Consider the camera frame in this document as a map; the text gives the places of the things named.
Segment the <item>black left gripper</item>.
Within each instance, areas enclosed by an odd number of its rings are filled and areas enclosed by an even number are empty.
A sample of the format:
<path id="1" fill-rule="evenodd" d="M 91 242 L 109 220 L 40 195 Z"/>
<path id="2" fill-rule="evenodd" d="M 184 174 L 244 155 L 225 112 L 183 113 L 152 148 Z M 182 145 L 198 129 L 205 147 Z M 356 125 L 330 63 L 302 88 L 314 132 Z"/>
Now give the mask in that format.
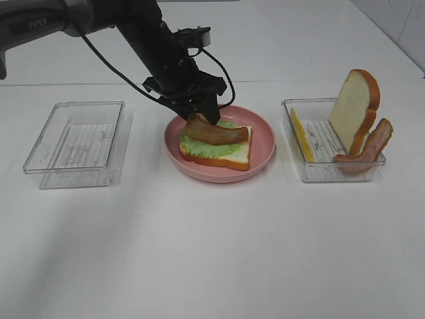
<path id="1" fill-rule="evenodd" d="M 184 120 L 196 112 L 201 113 L 208 123 L 218 123 L 217 96 L 223 95 L 226 90 L 222 77 L 199 70 L 195 60 L 189 56 L 145 55 L 141 61 L 151 75 L 142 86 L 148 92 L 159 94 L 161 105 Z"/>

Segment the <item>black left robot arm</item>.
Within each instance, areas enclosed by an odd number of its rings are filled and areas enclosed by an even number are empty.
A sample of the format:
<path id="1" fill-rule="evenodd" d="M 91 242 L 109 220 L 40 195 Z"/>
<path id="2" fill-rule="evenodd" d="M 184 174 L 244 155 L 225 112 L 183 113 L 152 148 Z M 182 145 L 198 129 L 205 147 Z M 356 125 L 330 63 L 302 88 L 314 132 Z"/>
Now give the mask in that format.
<path id="1" fill-rule="evenodd" d="M 5 53 L 11 48 L 59 31 L 86 40 L 114 27 L 150 73 L 139 92 L 156 92 L 156 103 L 183 119 L 201 113 L 211 124 L 219 121 L 217 98 L 230 79 L 201 71 L 189 54 L 204 52 L 210 27 L 173 32 L 156 1 L 2 1 L 1 78 L 7 76 Z"/>

